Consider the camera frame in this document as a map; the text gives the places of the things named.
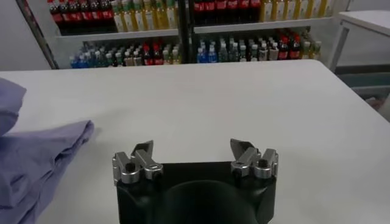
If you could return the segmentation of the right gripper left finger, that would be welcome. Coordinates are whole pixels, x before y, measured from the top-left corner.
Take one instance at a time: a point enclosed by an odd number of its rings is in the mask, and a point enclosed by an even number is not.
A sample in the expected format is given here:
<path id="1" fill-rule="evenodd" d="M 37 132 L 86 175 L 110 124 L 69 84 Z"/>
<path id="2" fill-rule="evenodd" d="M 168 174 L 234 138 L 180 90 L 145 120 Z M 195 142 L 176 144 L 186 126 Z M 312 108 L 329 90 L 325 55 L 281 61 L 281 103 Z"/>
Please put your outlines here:
<path id="1" fill-rule="evenodd" d="M 152 159 L 153 140 L 139 143 L 128 156 L 117 152 L 112 158 L 114 184 L 135 184 L 143 179 L 154 181 L 163 175 L 163 165 Z"/>

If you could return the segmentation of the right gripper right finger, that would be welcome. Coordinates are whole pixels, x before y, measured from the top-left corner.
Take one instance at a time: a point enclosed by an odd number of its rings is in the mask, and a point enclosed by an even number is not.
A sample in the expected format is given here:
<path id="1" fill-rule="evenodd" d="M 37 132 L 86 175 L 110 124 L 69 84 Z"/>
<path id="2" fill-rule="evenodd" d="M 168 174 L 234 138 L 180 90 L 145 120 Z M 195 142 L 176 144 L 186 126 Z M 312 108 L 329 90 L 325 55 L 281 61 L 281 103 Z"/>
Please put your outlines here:
<path id="1" fill-rule="evenodd" d="M 238 178 L 253 175 L 257 179 L 269 179 L 278 175 L 278 153 L 266 149 L 261 153 L 252 143 L 230 140 L 230 148 L 235 160 L 231 162 L 231 173 Z"/>

